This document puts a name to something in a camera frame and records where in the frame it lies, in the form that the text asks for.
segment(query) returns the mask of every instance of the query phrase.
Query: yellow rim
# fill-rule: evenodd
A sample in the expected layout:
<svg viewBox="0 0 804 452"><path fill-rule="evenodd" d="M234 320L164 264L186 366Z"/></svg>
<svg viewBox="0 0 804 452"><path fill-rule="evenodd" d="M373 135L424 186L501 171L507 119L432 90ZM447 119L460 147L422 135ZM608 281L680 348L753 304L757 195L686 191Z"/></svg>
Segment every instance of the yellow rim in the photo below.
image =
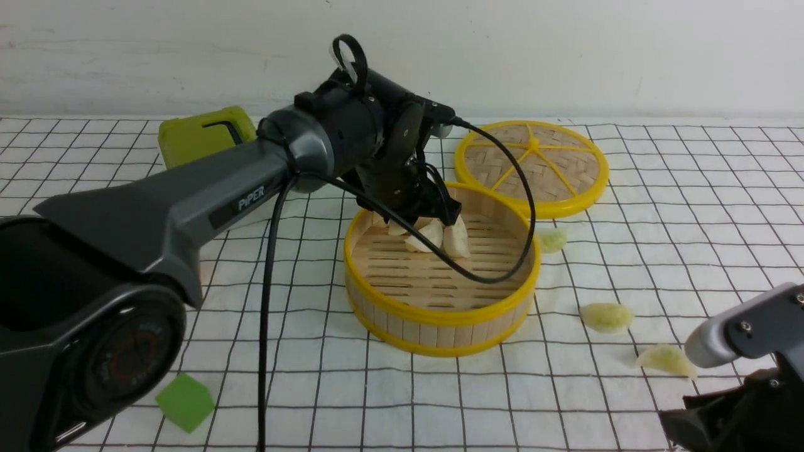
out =
<svg viewBox="0 0 804 452"><path fill-rule="evenodd" d="M522 213L520 209L517 209L509 200L492 191L472 187L464 183L447 182L446 184L448 187L475 191L477 193L490 196L515 212L526 227L529 225L529 219ZM365 209L361 209L357 216L355 216L355 219L352 220L351 224L349 225L349 229L347 230L343 253L344 261L346 263L347 277L351 278L351 280L357 285L358 289L366 294L367 298L374 305L378 306L382 310L387 311L389 314L394 314L397 317L410 320L412 322L426 323L439 327L463 327L497 318L509 310L516 309L516 307L522 302L522 300L524 300L525 297L530 297L533 295L533 288L535 287L536 278L539 276L539 267L541 266L539 241L536 240L535 237L532 243L533 261L531 272L527 275L525 282L513 294L499 302L476 310L468 310L463 312L432 311L414 306L407 306L402 302L398 302L375 289L368 283L368 281L363 279L357 270L355 262L352 260L350 250L352 249L352 241L354 240L355 226L364 215L369 215L369 212Z"/></svg>
<svg viewBox="0 0 804 452"><path fill-rule="evenodd" d="M488 350L495 345L500 344L505 339L508 339L509 336L514 334L514 332L522 326L527 318L527 310L514 322L513 325L508 327L501 335L495 337L492 340L487 340L484 343L479 343L477 345L473 345L470 347L458 347L458 348L445 348L445 347L429 347L426 345L419 345L417 343L410 343L404 341L402 339L397 338L396 336L392 336L385 331L380 330L374 323L371 323L366 319L363 315L363 312L358 309L355 305L355 302L352 301L351 297L349 299L349 306L351 306L352 310L355 312L355 317L366 327L369 332L373 335L377 336L380 340L391 345L393 347L399 348L403 351L408 351L410 353L414 353L417 355L426 355L426 356L433 356L436 358L448 358L448 357L455 357L455 356L467 356L473 355L475 353L479 353L481 351Z"/></svg>
<svg viewBox="0 0 804 452"><path fill-rule="evenodd" d="M564 175L561 174L560 171L555 168L552 162L541 154L538 150L536 151L528 151L521 158L519 161L525 159L526 156L531 155L531 152L535 155L540 156L558 175L559 179L567 185L568 189L575 195L571 199L566 199L564 201L558 201L555 203L539 203L535 204L536 207L536 218L539 220L551 220L554 218L560 218L564 216L575 215L577 213L583 212L584 210L591 207L593 204L597 202L598 199L603 195L605 191L606 185L609 183L609 163L606 162L605 156L594 145L588 138L584 137L577 132L574 132L570 129L566 129L561 127L560 125L549 124L547 122L539 122L539 121L503 121L503 122L495 122L494 124L489 124L483 126L483 130L493 130L499 127L507 127L509 125L535 125L538 127L542 127L545 129L552 129L560 131L562 134L567 134L579 142L582 142L584 145L587 146L588 149L581 149L581 148L572 148L570 146L543 146L540 149L566 149L566 150L577 150L579 152L589 152L594 154L597 158L597 164L599 167L599 173L597 175L597 180L595 183L585 192L581 194L575 193L575 191L567 184ZM478 135L475 132L470 132L467 134L458 144L457 149L455 150L455 175L457 180L461 183L466 183L471 187L480 187L481 190L489 191L499 195L494 189L504 180L507 179L511 173L514 172L513 167L509 169L509 171L504 174L500 180L495 184L495 187L489 189L483 186L477 179L474 178L472 173L469 171L469 168L466 167L466 148L470 147L470 143L474 140ZM527 201L524 199L516 199L511 198L508 196L499 195L501 198L505 199L506 202L515 206L521 212L524 212L525 215L530 216L529 207L527 205Z"/></svg>

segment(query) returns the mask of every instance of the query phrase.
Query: yellow spoke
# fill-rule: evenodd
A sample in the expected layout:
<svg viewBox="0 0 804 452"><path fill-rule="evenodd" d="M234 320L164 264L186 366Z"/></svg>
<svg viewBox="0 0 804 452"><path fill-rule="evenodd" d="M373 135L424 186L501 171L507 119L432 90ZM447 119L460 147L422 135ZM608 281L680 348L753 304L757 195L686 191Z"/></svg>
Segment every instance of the yellow spoke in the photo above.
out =
<svg viewBox="0 0 804 452"><path fill-rule="evenodd" d="M524 154L522 154L522 157L519 157L519 158L517 158L517 159L516 159L516 163L517 163L518 165L522 166L522 162L524 162L524 161L525 161L525 158L526 158L528 155L530 155L530 154L531 154L531 152L532 152L532 150L528 150L527 152L525 152ZM497 190L497 188L499 188L499 186L500 186L500 185L501 185L503 182L505 182L505 179L508 179L508 177L509 177L509 176L511 176L511 173L513 173L513 172L514 172L514 166L513 166L513 165L511 165L511 168L508 168L508 171L506 171L505 173L503 173L503 174L502 174L502 177L500 177L500 179L498 179L498 180L497 180L497 182L495 182L495 183L494 183L494 186L492 186L492 187L491 187L491 190L492 190L492 191Z"/></svg>
<svg viewBox="0 0 804 452"><path fill-rule="evenodd" d="M564 185L567 187L569 192L572 193L572 196L578 196L578 193L569 185L569 182L567 182L567 179L564 178L564 175L561 174L561 171L558 171L558 167L556 165L554 165L553 162L551 162L546 157L544 157L544 154L539 152L539 150L533 150L532 152L533 152L533 154L536 154L542 160L544 160L545 163L547 163L547 165L550 167L550 169L552 169L556 173L556 175L558 176L558 179L562 183L564 183Z"/></svg>

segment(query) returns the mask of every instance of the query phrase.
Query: black grid line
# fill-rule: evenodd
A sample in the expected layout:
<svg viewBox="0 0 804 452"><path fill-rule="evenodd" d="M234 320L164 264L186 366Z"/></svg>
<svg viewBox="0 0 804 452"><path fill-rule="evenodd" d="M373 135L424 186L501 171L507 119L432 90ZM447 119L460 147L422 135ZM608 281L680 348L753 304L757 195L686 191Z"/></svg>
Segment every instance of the black grid line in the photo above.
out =
<svg viewBox="0 0 804 452"><path fill-rule="evenodd" d="M342 197L341 198L341 206L340 206L340 209L339 209L339 211L341 212L341 217L343 217L343 205L344 205L345 202L346 202L346 198ZM338 236L341 236L341 225L342 225L342 223L339 222L338 223ZM336 244L335 253L334 253L334 256L333 256L333 261L337 261L337 260L338 260L338 246ZM330 279L329 296L326 299L326 312L324 314L324 338L323 338L324 340L322 341L322 344L321 344L321 354L318 356L318 378L317 378L317 382L316 382L316 385L315 385L315 405L313 407L313 419L310 421L310 442L308 443L308 446L310 448L313 447L313 435L314 435L314 432L315 432L315 415L318 412L318 397L321 394L321 376L323 375L322 370L323 370L323 366L324 366L324 342L326 341L327 322L330 319L330 312L331 312L331 307L332 307L332 289L334 288L332 283L334 283L334 281L335 281L335 266L332 265L332 278Z"/></svg>
<svg viewBox="0 0 804 452"><path fill-rule="evenodd" d="M567 260L567 253L566 251L562 250L561 254L564 255L564 260ZM575 292L575 303L578 306L578 310L580 311L580 298L578 297L578 289L575 288L575 277L572 275L572 269L567 263L567 273L569 274L569 281L572 283L573 291ZM614 419L611 415L611 408L609 407L609 398L605 393L605 386L603 385L603 379L601 377L600 368L597 366L597 358L595 357L595 351L592 347L592 340L589 337L589 330L584 327L584 334L586 335L586 341L589 345L589 354L592 356L592 366L595 368L595 374L597 374L597 383L600 385L601 393L603 394L603 403L606 407L606 412L609 417L609 424L611 425L611 431L614 434L614 442L617 444L617 449L620 450L620 438L617 435L617 429L614 427Z"/></svg>
<svg viewBox="0 0 804 452"><path fill-rule="evenodd" d="M43 199L39 192L46 183L53 183L53 187L64 184L64 186L70 187L69 191L87 187L110 187L120 183L127 183L129 179L137 177L121 177L123 172L126 175L150 175L164 168L158 155L158 150L154 148L156 146L156 134L152 133L154 121L143 121L142 126L139 123L133 126L133 123L125 123L128 120L107 120L108 122L105 123L106 128L111 125L107 133L97 132L97 124L92 123L92 119L84 121L83 124L70 123L70 126L75 126L75 130L80 128L77 132L64 132L67 128L61 127L62 120L47 119L47 123L43 123L38 122L39 119L45 118L21 118L20 125L14 125L19 127L19 130L9 129L10 133L5 133L4 138L14 135L10 144L17 140L17 137L21 137L18 143L25 146L0 146L0 170L7 165L6 170L2 173L5 177L0 180L0 201L5 200L6 206L15 206L15 208L18 206L16 212L8 209L0 211L0 216L15 215L23 210L30 209L36 201ZM36 125L33 129L38 131L34 132L29 125ZM49 132L45 132L45 126L49 128ZM550 257L545 259L542 264L538 284L541 293L540 297L559 300L562 303L559 309L547 312L537 302L535 303L535 313L529 312L527 314L528 318L539 318L541 323L548 327L550 322L575 322L581 325L577 309L581 304L580 299L586 297L582 294L595 294L595 296L605 297L613 295L613 299L617 302L625 303L626 296L632 298L635 294L650 293L651 299L655 298L655 304L651 304L651 310L637 313L634 322L649 322L666 318L667 335L672 336L670 342L681 343L683 339L683 331L681 330L686 328L686 325L702 322L708 316L717 313L713 310L714 308L708 305L705 297L713 297L718 300L728 299L739 303L755 294L759 294L762 291L762 287L775 282L774 278L778 278L779 275L792 275L790 277L794 277L796 274L801 274L801 262L796 260L796 257L801 259L801 256L797 254L798 249L795 246L804 249L804 244L787 244L783 238L788 237L790 233L799 228L804 233L804 220L802 220L804 201L796 196L799 190L804 189L804 175L795 170L795 162L797 161L793 158L793 156L797 156L795 154L798 149L797 146L804 146L804 142L802 142L802 136L804 135L801 135L801 131L804 129L790 127L762 128L760 126L732 127L730 125L704 127L680 124L628 125L624 128L616 124L605 123L573 125L572 128L587 137L591 137L609 157L612 163L609 188L607 188L607 194L600 199L598 205L587 212L552 222L554 226L578 227L583 233L576 237L571 235L567 247L560 254L560 257L557 259ZM425 150L428 154L435 154L441 158L441 162L437 167L444 171L446 175L451 175L454 170L454 165L450 163L451 159L449 157L451 155L449 155L446 146L452 146L450 149L453 149L460 139L462 139L460 134L453 135L440 140L438 143L434 142L432 146ZM36 140L41 140L38 146L29 146ZM65 145L64 147L56 146L56 144L62 143ZM89 143L97 144L98 146L89 146ZM7 154L7 158L4 158L2 153L8 148L14 148L14 153ZM55 156L62 149L64 149L64 152L60 157L56 158ZM784 152L783 150L793 150L793 153ZM140 156L135 155L139 151L143 154ZM109 157L104 158L104 152L109 152ZM26 168L26 164L29 162L41 165L34 165L36 168L33 166ZM61 165L63 164L67 164L68 168L66 169L68 171L62 171ZM47 168L47 171L40 171L46 165L51 166ZM749 169L752 167L758 167L760 170ZM30 190L31 187L36 187L36 189L31 196L20 195L19 191L15 194L13 190L7 191L4 195L2 190L5 185L3 184L11 181L18 184L16 187L22 188L24 191ZM664 190L663 193L665 194L668 190L673 189L678 195L670 197L668 195L654 196L655 189ZM741 191L740 193L744 192L744 194L740 198L724 198L721 192L725 193L727 189ZM711 192L711 195L705 197L705 199L691 199L695 191L707 191ZM312 209L310 207L312 200L319 203L317 204L319 208ZM334 208L330 210L329 208L324 208L323 206L326 206L327 200L333 206L338 204L340 209ZM601 422L603 419L607 419L608 427L604 427L611 430L614 438L611 445L595 447L593 448L594 450L647 452L664 450L667 446L670 446L666 444L660 448L660 444L666 442L664 438L656 438L656 441L650 444L651 447L656 447L656 449L647 447L647 444L642 446L636 443L632 444L631 442L635 440L630 438L627 432L617 431L614 417L620 415L631 416L634 419L654 417L660 410L658 395L664 388L662 385L665 382L678 381L679 378L663 374L657 375L653 372L646 372L644 369L633 373L612 370L608 366L611 357L604 354L602 351L604 348L600 348L625 346L633 349L636 355L639 350L656 343L654 339L658 336L644 332L638 335L633 331L629 331L629 337L624 340L617 340L617 338L606 339L600 336L591 337L589 331L582 327L584 330L580 335L562 335L560 338L555 338L548 334L547 328L544 328L540 337L535 335L536 331L526 333L527 337L515 335L503 345L494 347L493 351L479 355L478 359L481 361L484 359L491 360L485 366L477 367L472 364L473 361L464 359L439 360L437 361L438 364L431 364L430 362L426 365L420 364L412 355L395 353L391 347L382 344L378 338L367 333L351 315L351 309L343 299L346 291L344 281L342 281L344 260L343 256L340 255L340 250L344 246L343 230L347 225L346 222L351 219L351 212L355 211L354 196L343 193L334 195L330 191L320 191L314 195L290 196L290 202L297 203L297 205L293 206L296 212L283 213L282 219L290 222L297 221L301 231L288 229L280 234L280 240L287 246L290 248L296 247L293 253L295 258L290 255L276 260L279 268L275 269L277 282L273 284L273 288L278 295L274 300L279 301L282 296L285 296L285 305L273 303L273 306L269 309L269 322L272 328L269 334L269 343L275 346L276 349L273 353L272 369L269 370L271 375L268 391L263 396L269 402L269 410L285 410L285 413L288 413L293 419L302 420L300 421L303 424L300 432L303 430L303 433L290 432L290 434L286 434L286 432L281 432L280 436L269 438L270 448L291 450L312 450L318 447L326 447L332 450L354 448L360 448L361 450L409 450L411 448L417 450L441 450L446 448L485 450L498 446L517 450L531 447L531 445L523 442L522 434L527 432L520 431L518 422L524 418L529 419L530 417L528 416L534 414L556 419L556 428L559 423L562 427L563 441L559 441L561 447L556 447L559 444L554 444L552 446L541 446L541 450L566 450L568 452L570 450L585 450L583 447L573 446L573 443L577 443L579 439L574 436L578 433L569 428L573 427L573 425L566 425L567 416L574 418L584 415L593 416ZM298 210L301 209L302 203L304 203L304 213L300 215ZM665 212L680 212L678 209L684 209L685 206L692 206L688 208L690 212L686 215L678 217L665 215ZM719 216L706 215L704 217L700 215L699 209L703 213L705 213L704 209L716 209L718 212L722 209L724 214ZM640 212L648 211L655 212L655 216L648 220L639 217ZM736 215L737 212L756 211L758 211L757 214L753 216ZM617 214L606 215L606 212L617 212ZM788 213L771 216L770 213L772 212ZM777 221L777 218L774 217L779 217L783 221ZM307 229L311 228L312 223L326 224L328 220L331 220L331 230L325 233L326 237L310 236L306 232ZM183 444L170 444L171 440L166 437L162 429L166 419L161 416L158 426L154 424L155 436L152 436L154 431L146 431L141 425L131 425L131 428L141 430L143 439L135 443L118 444L116 437L127 428L126 425L121 423L133 422L131 418L123 420L124 418L118 416L111 419L107 425L104 425L103 430L105 432L98 431L93 434L94 442L82 442L81 438L79 438L75 444L76 446L91 446L99 450L118 446L140 446L152 451L160 448L169 449L187 446L203 448L206 451L218 450L224 447L253 448L253 442L251 441L253 433L248 429L243 431L239 429L241 429L241 424L249 426L256 424L254 422L256 400L236 401L236 403L226 403L225 406L221 406L221 401L226 396L224 390L229 390L227 389L229 379L255 378L257 374L256 366L244 364L242 355L244 350L254 350L257 343L257 340L252 338L253 333L251 335L248 333L249 328L253 329L253 320L258 318L258 310L253 308L254 303L249 300L252 300L253 295L259 292L259 287L252 286L258 286L261 283L260 275L257 274L260 265L256 262L257 259L252 257L251 252L240 255L232 253L231 250L247 248L248 242L245 240L260 240L260 250L257 250L257 257L259 257L262 253L261 248L265 242L264 234L268 224L269 222L266 220L256 220L251 224L246 224L251 232L241 232L243 230L241 229L241 231L224 234L214 240L215 243L210 248L210 252L202 259L203 267L209 270L208 275L206 270L204 274L203 290L205 298L214 289L217 293L216 297L233 299L223 300L224 304L221 306L205 306L199 313L190 312L188 314L188 336L183 341L183 349L177 359L178 366L174 366L174 370L171 370L169 376L174 376L177 372L189 372L211 379L221 379L217 395L218 406L208 422L209 430L205 432L205 438L197 437L192 442L185 441ZM783 236L781 230L777 230L780 225L790 228L786 231L788 236ZM645 241L642 239L644 233L641 230L654 230L656 228L664 231L665 238L649 240L655 243L644 243ZM673 233L692 231L693 228L696 228L699 232L694 234L682 233L679 236L675 236ZM710 231L726 230L724 228L728 228L728 230L733 228L735 231L733 236L713 236L710 233ZM757 249L757 246L761 246L760 242L762 240L748 235L750 231L760 230L755 228L770 229L767 240L775 244L772 251ZM605 249L611 249L618 245L633 246L635 250L634 259L627 262L609 259ZM651 256L649 250L644 249L644 247L652 245L667 246L671 250L668 252L675 252L675 255L657 256L654 249L654 255ZM568 253L567 251L571 249L570 247L596 249L595 253L600 253L600 257L592 259L579 255L578 252ZM704 248L710 249L709 254L714 255L708 257L712 259L709 265L713 265L724 272L724 282L728 282L724 286L713 286L711 289L707 288L705 290L697 289L691 271L695 268L694 265L701 264L688 262L687 254L682 253L682 250ZM777 250L778 255L769 256L769 253L776 253ZM721 253L721 251L724 253L727 251L734 251L734 253L739 251L746 258L744 260L730 260L728 259L728 254ZM759 255L759 251L763 251L764 255ZM760 261L763 256L767 262ZM323 277L323 275L315 278L305 277L304 273L306 271L324 267L327 268L326 277ZM654 271L661 276L671 274L670 272L676 270L686 274L686 279L689 281L687 284L682 286L668 285L666 282L659 281L654 277ZM248 274L243 274L242 271L250 273L251 277L248 277ZM590 277L586 277L585 273L587 272L601 275L602 280L595 281ZM644 283L622 281L621 278L616 279L613 272L619 272L619 274L623 272L646 272L648 281ZM756 274L759 279L756 280L755 284L738 284L739 281L733 277L732 273L745 274L745 272L752 272L751 274ZM551 279L551 276L557 275L562 275L562 278ZM571 299L569 301L574 306L572 309L568 309L567 305L561 301L570 290L574 294L574 296L569 296ZM305 300L305 298L311 297L320 298L321 303L316 306L310 300ZM697 307L688 312L679 311L679 308L675 307L671 313L667 303L671 298L675 297L689 300L696 304ZM697 299L697 303L692 300L692 297ZM202 316L205 327L211 327L214 331L206 331L204 334L199 333L199 319ZM343 365L336 367L325 366L325 361L330 359L326 350L328 343L338 343L345 347L344 350L355 351L357 359L354 360L346 356L345 359L348 362ZM282 353L280 353L280 344L283 345ZM285 346L290 351L306 350L311 347L319 348L315 349L315 357L308 357L309 359L305 359L302 365L289 366L288 356L285 356L284 352ZM544 350L544 357L541 358L544 360L544 367L540 370L523 368L523 358L515 353L514 347L519 347L516 350ZM556 360L560 360L561 357L555 354L567 349L567 347L588 348L592 360L590 367L594 367L593 373L595 374L591 375L591 377L600 387L603 403L585 407L562 404L562 396L566 395L560 393L560 386L556 382L560 383L563 378L584 379L590 377L588 373L563 372L556 367ZM209 352L198 355L197 351L199 349L207 348L210 350ZM188 354L188 351L191 350L196 350L195 354ZM603 365L608 367L605 374L601 367ZM707 385L718 388L732 386L752 372L750 370L752 366L731 364L728 367L725 370L714 369L709 371L703 369L699 373L699 382L690 384L690 393L703 392L701 384L704 382ZM556 374L557 369L559 369L560 375ZM404 380L409 377L411 389L409 399L399 400L397 398L394 400L388 399L382 401L382 403L372 403L371 411L367 410L367 399L370 396L368 384L371 372L388 372L388 375L398 373L400 377L404 376ZM355 389L359 390L357 398L336 400L336 402L333 402L331 397L326 400L322 399L324 396L331 396L331 394L324 394L324 387L322 386L324 376L337 375L339 379L346 379L343 381L350 381L348 379L355 374L359 374L359 381L351 383L356 383ZM429 378L438 378L439 376L456 377L454 385L449 388L441 388L444 392L454 391L454 398L445 398L443 401L441 399L436 401L423 399L423 395L429 394L428 389L416 385L416 383L422 384L422 381L426 381ZM467 381L471 378L483 376L489 377L490 381L498 379L496 381L504 382L505 384L503 388L503 383L500 383L499 401L493 406L475 406L474 402L467 402L470 397L474 399L474 394L467 394L466 392L471 387ZM513 392L515 386L512 383L512 378L532 381L529 379L536 377L544 378L548 382L549 387L546 386L545 388L548 388L551 394L550 397L555 400L555 408L523 408L521 403L516 400L523 394ZM298 402L294 402L293 399L288 397L274 400L274 397L271 397L270 394L282 390L277 387L275 378L309 381L310 383L306 384L305 387L309 388L310 397L304 397L300 394ZM612 405L604 385L604 382L608 379L620 379L623 382L631 382L630 384L637 384L635 383L637 381L644 382L644 386L646 386L645 397L650 397L651 403L647 403L648 400L645 399L645 403L639 405L639 409L628 409L628 405ZM157 405L152 401L140 401L134 404L134 407L145 411L154 410L156 415L160 414L157 411ZM427 439L427 435L420 434L420 431L416 428L416 423L419 422L422 425L431 421L430 418L427 418L428 413L431 413L429 412L430 409L446 410L447 412L454 410L456 435L458 433L457 414L460 413L460 437L456 436L454 441L451 441L448 445L417 444L424 442ZM339 444L318 444L321 441L315 437L315 429L319 420L323 419L320 418L321 410L360 411L362 413L362 419L359 423L360 431L355 431L355 434L349 438L344 437L340 440L335 440L340 441ZM381 444L383 441L377 439L375 432L367 431L369 425L376 425L377 422L376 419L367 419L367 417L373 417L375 413L389 413L388 410L395 410L395 413L400 416L400 421L404 424L408 422L411 424L410 437L397 439L397 441L405 442L403 446L395 443L383 445ZM505 418L510 419L511 432L502 433L505 434L507 440L500 441L499 444L473 444L472 438L476 438L476 435L473 434L472 429L477 428L478 425L472 425L469 421L476 419L479 413L487 413L492 417L498 417L503 414ZM236 425L226 423L231 423L232 419L235 419ZM227 425L228 428L237 430L237 432L220 435L215 430L216 425Z"/></svg>
<svg viewBox="0 0 804 452"><path fill-rule="evenodd" d="M226 241L226 236L228 236L228 232L224 234L224 242ZM221 247L221 249L218 251L218 255L220 255L220 252L222 250L223 250L223 247ZM217 262L212 266L212 276L215 275L215 267L216 266L217 266ZM204 290L204 297L206 297L208 290L209 290L208 287ZM196 316L193 319L193 324L191 326L189 326L190 327L190 333L187 335L187 337L189 337L190 339L192 339L193 335L195 334L195 326L197 324L198 324L198 317ZM183 368L184 368L184 359L187 356L187 345L189 345L190 341L187 340L187 341L183 341L183 342L184 342L183 349L182 349L182 352L181 352L181 354L179 355L179 358L178 358L178 368L177 368L177 371L176 371L177 373L181 372L183 370ZM223 392L223 383L221 383L221 392ZM158 446L159 435L162 434L162 427L164 427L166 420L167 420L167 418L164 415L162 415L162 420L159 422L159 427L157 428L156 436L154 437L154 443L151 445L151 452L154 452L156 450L157 446Z"/></svg>
<svg viewBox="0 0 804 452"><path fill-rule="evenodd" d="M271 224L270 220L265 222L265 230L264 230L263 234L265 234L266 236L268 235L268 229L270 227L270 224ZM267 244L266 240L261 240L260 241L260 247L259 247L259 250L257 251L257 256L258 257L260 257L262 255L263 246L265 244ZM224 250L224 247L221 246L220 251L223 252L223 250ZM252 270L252 278L254 278L254 275L256 274L256 272L258 271L259 268L260 268L260 266L255 262L254 263L254 270ZM251 285L249 285L248 288L246 289L246 298L248 298L248 293L251 290L251 288L252 288ZM237 321L237 328L235 329L235 337L237 337L239 335L239 333L240 333L240 328L243 325L243 317L245 317L245 315L246 315L246 313L245 313L245 303L244 303L243 304L243 311L240 312L240 318ZM232 363L232 353L235 350L235 345L236 344L237 344L237 342L235 340L233 340L232 345L229 347L229 353L228 353L228 355L226 357L226 368L224 369L224 378L220 382L220 389L218 391L218 396L215 399L215 407L220 406L221 397L224 396L224 385L226 384L226 376L227 376L228 371L229 371L229 366ZM259 394L258 393L257 396L258 397L263 397L264 394ZM212 415L211 415L212 420L210 422L209 431L207 431L207 440L204 442L204 450L206 450L209 447L209 440L212 437L212 426L215 424L215 415L217 413L218 413L217 409L212 412Z"/></svg>

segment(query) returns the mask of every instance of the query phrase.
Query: white wall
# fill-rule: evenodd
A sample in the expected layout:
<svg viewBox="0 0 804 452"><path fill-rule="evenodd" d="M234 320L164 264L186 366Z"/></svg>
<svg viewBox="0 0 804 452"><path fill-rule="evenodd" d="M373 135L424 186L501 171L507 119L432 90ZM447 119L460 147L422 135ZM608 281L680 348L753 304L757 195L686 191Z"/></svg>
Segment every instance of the white wall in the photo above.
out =
<svg viewBox="0 0 804 452"><path fill-rule="evenodd" d="M0 0L0 113L260 115L369 64L463 116L804 117L801 0Z"/></svg>

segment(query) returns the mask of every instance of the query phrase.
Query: black cable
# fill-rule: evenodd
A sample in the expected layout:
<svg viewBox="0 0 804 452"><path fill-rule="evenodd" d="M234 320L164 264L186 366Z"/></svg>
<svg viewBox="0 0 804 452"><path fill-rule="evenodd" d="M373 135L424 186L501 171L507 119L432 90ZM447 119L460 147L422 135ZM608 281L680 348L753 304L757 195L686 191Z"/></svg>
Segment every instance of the black cable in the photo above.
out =
<svg viewBox="0 0 804 452"><path fill-rule="evenodd" d="M262 303L260 305L260 346L259 346L259 364L258 364L258 372L257 375L257 391L259 399L257 400L257 451L258 452L265 452L265 416L267 411L267 400L266 400L266 376L268 374L268 358L266 356L268 351L268 312L269 312L269 304L271 298L271 279L273 277L273 261L274 256L276 254L277 249L277 234L279 232L279 222L281 220L281 213L282 213L282 206L285 204L287 200L288 194L293 186L296 184L297 180L303 176L313 177L319 179L325 183L329 183L330 185L334 185L341 190L344 190L352 195L356 196L363 202L369 205L373 210L380 213L391 220L397 222L400 226L405 228L412 236L419 239L422 243L427 246L439 259L441 259L444 263L446 263L449 267L457 271L463 277L470 279L471 281L479 282L482 284L497 284L499 282L505 281L510 277L514 276L516 272L522 267L527 259L527 254L531 250L531 245L533 243L533 236L535 234L535 203L533 200L533 194L531 193L531 188L527 183L527 178L522 171L522 168L519 166L519 163L516 161L516 157L503 145L497 138L486 132L485 130L479 129L474 125L469 124L468 122L462 120L461 118L455 118L452 121L452 124L458 125L459 127L464 127L466 129L472 130L475 133L483 136L484 138L488 139L492 143L494 143L511 161L511 165L516 170L519 178L522 179L522 185L525 189L525 195L527 197L528 206L531 209L531 224L530 228L527 233L527 240L525 240L525 246L522 251L522 255L519 256L516 264L514 267L506 272L501 277L482 277L478 276L467 269L461 267L452 257L450 257L447 253L441 251L439 247L437 247L433 242L431 242L427 237L422 235L415 226L408 223L403 219L401 216L397 215L394 211L390 208L385 206L379 200L377 200L374 196L369 195L357 188L354 188L341 180L338 180L332 176L325 175L322 173L314 172L314 171L303 171L297 172L295 165L293 165L293 177L290 181L287 182L286 185L283 186L279 195L277 196L277 202L273 206L273 215L271 217L271 225L269 227L268 232L268 240L266 243L266 250L265 250L265 271L263 272L263 279L262 279ZM288 155L292 157L292 154L285 146L285 150L288 151ZM441 178L441 175L438 174L436 168L428 163L424 164L424 168L430 175L433 176L435 179L435 183L439 186L440 189L445 187L444 181ZM445 195L444 190L441 190L441 195Z"/></svg>
<svg viewBox="0 0 804 452"><path fill-rule="evenodd" d="M258 399L257 399L257 451L265 451L265 412L267 411L266 394L266 374L268 373L268 308L271 299L271 278L273 276L273 258L277 251L277 234L279 233L279 221L282 215L282 205L288 198L290 190L296 185L297 175L281 189L277 196L277 203L273 205L273 216L271 226L268 230L268 239L265 244L265 268L262 276L262 303L260 304L260 360L256 378Z"/></svg>

